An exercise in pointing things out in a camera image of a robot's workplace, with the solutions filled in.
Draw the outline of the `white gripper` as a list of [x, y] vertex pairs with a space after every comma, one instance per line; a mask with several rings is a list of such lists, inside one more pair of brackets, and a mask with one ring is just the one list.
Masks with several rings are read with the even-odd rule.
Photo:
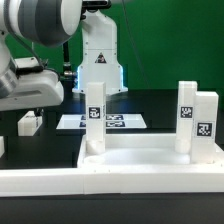
[[33, 57], [15, 60], [19, 72], [25, 69], [29, 74], [19, 75], [16, 88], [6, 97], [0, 98], [0, 111], [42, 108], [60, 105], [64, 89], [58, 74], [50, 69], [33, 72], [37, 60]]

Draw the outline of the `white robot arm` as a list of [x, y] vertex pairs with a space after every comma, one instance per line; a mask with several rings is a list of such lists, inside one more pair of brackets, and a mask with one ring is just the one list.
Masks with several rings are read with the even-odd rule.
[[64, 89], [57, 72], [34, 55], [15, 59], [5, 39], [27, 39], [46, 47], [67, 42], [82, 29], [83, 61], [74, 91], [104, 82], [108, 94], [125, 92], [117, 60], [117, 26], [101, 11], [121, 0], [0, 0], [0, 111], [59, 105]]

